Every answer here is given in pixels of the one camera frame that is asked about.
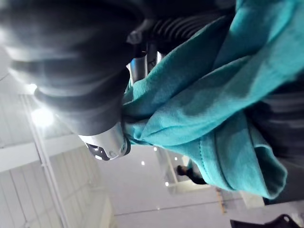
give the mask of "ceiling light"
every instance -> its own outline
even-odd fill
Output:
[[[102,158],[98,155],[95,155],[95,158],[98,159],[98,160],[102,160]]]
[[[36,109],[32,112],[31,117],[38,127],[47,127],[54,122],[53,114],[45,108]]]
[[[33,94],[35,92],[35,90],[37,89],[36,84],[30,84],[28,85],[28,90],[31,94]]]

